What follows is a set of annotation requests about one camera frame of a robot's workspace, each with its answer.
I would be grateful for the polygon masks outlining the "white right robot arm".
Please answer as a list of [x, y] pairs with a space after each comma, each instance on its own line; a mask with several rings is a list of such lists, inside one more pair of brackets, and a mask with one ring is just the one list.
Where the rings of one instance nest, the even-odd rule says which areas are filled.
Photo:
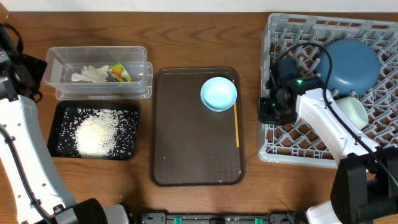
[[337, 171], [327, 202], [305, 212], [307, 223], [372, 223], [397, 213], [397, 148], [364, 135], [339, 109], [318, 77], [303, 77], [292, 59], [271, 66], [259, 120], [285, 125], [303, 119], [332, 154]]

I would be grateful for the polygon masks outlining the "dark blue plate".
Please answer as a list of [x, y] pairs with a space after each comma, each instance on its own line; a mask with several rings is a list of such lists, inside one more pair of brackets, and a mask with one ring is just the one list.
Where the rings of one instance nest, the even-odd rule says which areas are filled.
[[351, 39], [337, 40], [326, 46], [326, 53], [319, 56], [315, 71], [323, 82], [329, 79], [328, 89], [338, 90], [340, 95], [352, 91], [362, 95], [378, 81], [381, 64], [376, 52], [370, 46]]

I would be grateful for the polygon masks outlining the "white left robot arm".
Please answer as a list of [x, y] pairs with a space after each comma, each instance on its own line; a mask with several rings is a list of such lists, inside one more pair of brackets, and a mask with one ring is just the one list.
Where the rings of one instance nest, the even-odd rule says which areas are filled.
[[122, 203], [102, 207], [95, 198], [76, 202], [43, 138], [37, 103], [47, 64], [23, 53], [1, 24], [1, 162], [14, 194], [19, 223], [134, 223]]

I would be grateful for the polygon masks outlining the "mint green bowl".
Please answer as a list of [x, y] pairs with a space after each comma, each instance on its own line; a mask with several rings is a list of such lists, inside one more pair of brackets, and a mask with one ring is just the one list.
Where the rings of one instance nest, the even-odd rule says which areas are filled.
[[356, 125], [358, 129], [365, 128], [369, 123], [365, 107], [359, 100], [352, 96], [340, 98], [335, 101], [340, 110]]

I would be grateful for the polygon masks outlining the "white tissue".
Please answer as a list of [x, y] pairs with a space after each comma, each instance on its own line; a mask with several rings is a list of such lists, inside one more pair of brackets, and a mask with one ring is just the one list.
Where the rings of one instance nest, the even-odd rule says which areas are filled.
[[108, 78], [108, 65], [103, 65], [100, 68], [95, 68], [91, 65], [84, 66], [81, 73], [73, 73], [71, 76], [72, 82], [93, 82], [93, 83], [105, 83]]

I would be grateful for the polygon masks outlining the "yellow green snack wrapper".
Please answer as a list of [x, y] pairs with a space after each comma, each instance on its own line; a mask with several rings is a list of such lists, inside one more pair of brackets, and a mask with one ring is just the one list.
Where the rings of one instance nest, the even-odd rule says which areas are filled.
[[132, 82], [130, 74], [121, 63], [109, 66], [108, 72], [117, 82]]

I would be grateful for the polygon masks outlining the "light blue saucer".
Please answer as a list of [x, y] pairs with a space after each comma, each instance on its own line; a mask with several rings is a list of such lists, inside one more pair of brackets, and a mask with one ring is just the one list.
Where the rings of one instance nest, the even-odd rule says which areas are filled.
[[238, 89], [233, 81], [223, 77], [214, 77], [202, 85], [200, 98], [209, 110], [219, 113], [235, 104]]

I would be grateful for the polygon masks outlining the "wooden chopstick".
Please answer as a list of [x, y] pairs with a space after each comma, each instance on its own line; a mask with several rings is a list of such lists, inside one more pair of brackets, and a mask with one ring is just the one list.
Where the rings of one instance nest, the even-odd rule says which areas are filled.
[[236, 147], [239, 148], [239, 126], [238, 126], [238, 112], [237, 112], [237, 104], [236, 104], [236, 101], [238, 99], [237, 88], [236, 88], [236, 93], [237, 93], [237, 95], [236, 95], [237, 98], [234, 102], [233, 108], [234, 108], [234, 125], [235, 125], [235, 133], [236, 133]]

